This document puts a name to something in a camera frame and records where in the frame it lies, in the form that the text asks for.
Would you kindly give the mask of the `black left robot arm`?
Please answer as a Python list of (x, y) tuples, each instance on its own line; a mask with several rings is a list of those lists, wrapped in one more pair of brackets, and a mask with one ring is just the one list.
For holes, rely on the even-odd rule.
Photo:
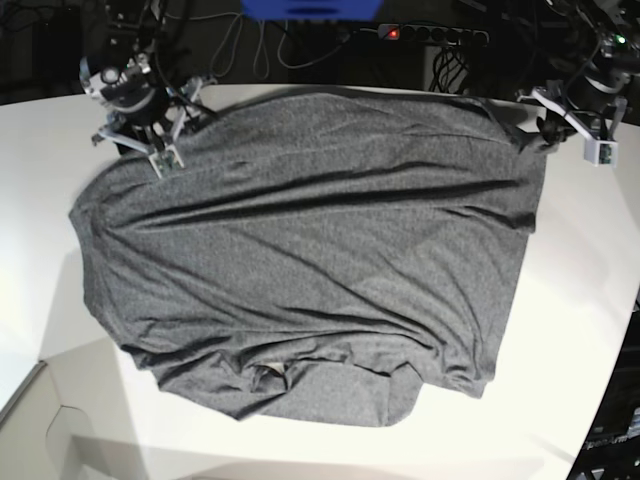
[(578, 134), (584, 159), (594, 166), (616, 165), (616, 130), (630, 108), (627, 89), (639, 77), (639, 3), (637, 1), (547, 1), (566, 24), (566, 35), (544, 37), (516, 26), (535, 58), (556, 72), (517, 91), (518, 102), (545, 110), (537, 119), (549, 145)]

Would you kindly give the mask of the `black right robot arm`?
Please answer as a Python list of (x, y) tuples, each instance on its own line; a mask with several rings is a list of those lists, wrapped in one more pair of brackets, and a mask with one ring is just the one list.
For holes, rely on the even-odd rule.
[(92, 142), (110, 141), (129, 151), (153, 156), (166, 151), (192, 125), (197, 114), (217, 113), (200, 99), (206, 76), (183, 84), (171, 76), (176, 51), (194, 3), (183, 1), (176, 18), (168, 1), (104, 1), (105, 36), (100, 48), (84, 57), (79, 80), (85, 94), (106, 110), (106, 124)]

